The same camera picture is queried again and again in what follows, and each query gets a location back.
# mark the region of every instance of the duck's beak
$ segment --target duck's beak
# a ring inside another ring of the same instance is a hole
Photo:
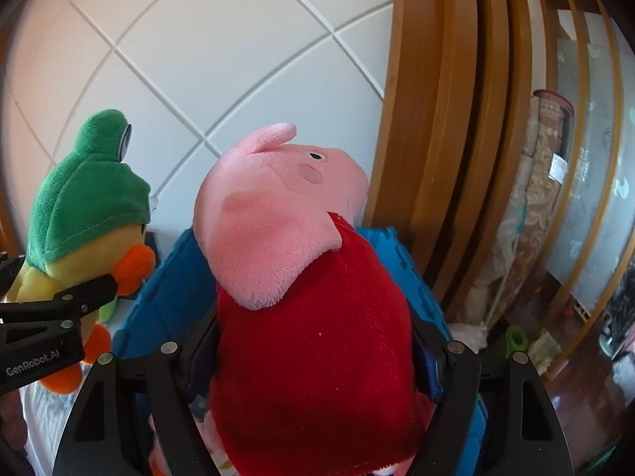
[[[117,282],[117,295],[130,295],[154,270],[156,259],[152,249],[137,244],[117,262],[110,274]]]

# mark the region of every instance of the plush toy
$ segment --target plush toy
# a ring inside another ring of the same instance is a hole
[[[242,476],[363,475],[412,457],[433,405],[415,388],[404,295],[352,227],[364,172],[295,135],[253,132],[196,200],[218,280],[210,410]]]
[[[8,301],[49,300],[71,286],[110,273],[117,293],[134,292],[154,269],[152,249],[144,245],[150,221],[150,186],[122,163],[131,126],[114,109],[90,117],[73,151],[46,177],[37,193],[26,261]],[[98,312],[81,321],[86,358],[110,350],[110,334],[96,323]],[[79,364],[40,380],[55,393],[81,384]]]

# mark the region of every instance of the peppa pig plush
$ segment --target peppa pig plush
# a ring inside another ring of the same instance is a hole
[[[218,280],[210,411],[242,476],[385,470],[415,454],[432,406],[415,388],[408,306],[352,226],[364,172],[295,135],[251,133],[196,200]]]

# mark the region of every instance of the pink plush fabric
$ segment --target pink plush fabric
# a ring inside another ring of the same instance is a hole
[[[328,213],[352,224],[368,190],[342,150],[285,144],[294,125],[252,132],[226,152],[196,199],[194,234],[220,285],[251,310],[276,304],[309,264],[342,238]]]

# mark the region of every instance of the pig's ear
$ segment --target pig's ear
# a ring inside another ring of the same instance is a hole
[[[292,123],[276,123],[252,132],[242,138],[234,148],[243,155],[256,154],[291,141],[295,134],[296,128]]]
[[[229,195],[204,236],[200,246],[218,283],[250,310],[276,304],[313,260],[342,246],[328,213],[288,190]]]

